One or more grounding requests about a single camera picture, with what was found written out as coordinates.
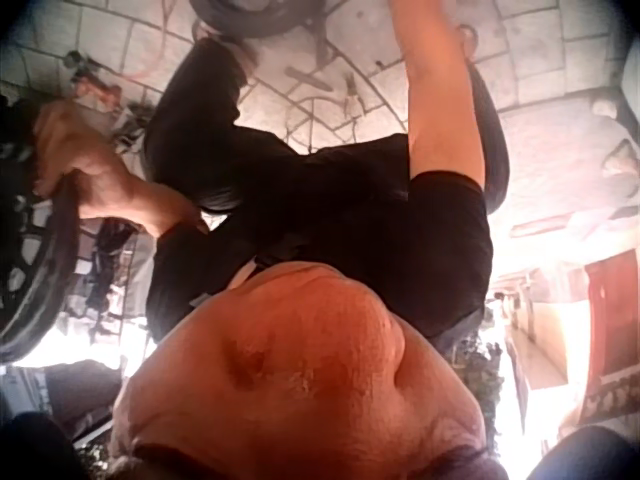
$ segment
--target dark fabric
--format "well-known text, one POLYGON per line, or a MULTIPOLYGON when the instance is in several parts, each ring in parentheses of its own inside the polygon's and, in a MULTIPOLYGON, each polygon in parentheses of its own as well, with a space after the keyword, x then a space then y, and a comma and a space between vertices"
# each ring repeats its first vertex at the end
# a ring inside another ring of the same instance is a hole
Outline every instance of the dark fabric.
POLYGON ((25 413, 0 429, 3 478, 89 480, 73 445, 42 413, 25 413))
POLYGON ((528 480, 638 478, 639 455, 637 445, 632 446, 612 430, 585 427, 556 445, 533 470, 528 480))
POLYGON ((432 341, 465 318, 473 327, 491 271, 487 206, 506 196, 509 161, 486 86, 470 72, 484 197, 453 173, 409 182, 406 135, 300 156, 271 133, 234 126, 245 77, 224 47, 197 43, 149 125, 145 169, 203 209, 232 215, 209 236, 180 225, 160 239, 147 312, 155 340, 192 300, 223 290, 255 255, 269 263, 283 245, 292 246, 288 256, 271 263, 329 264, 432 341))

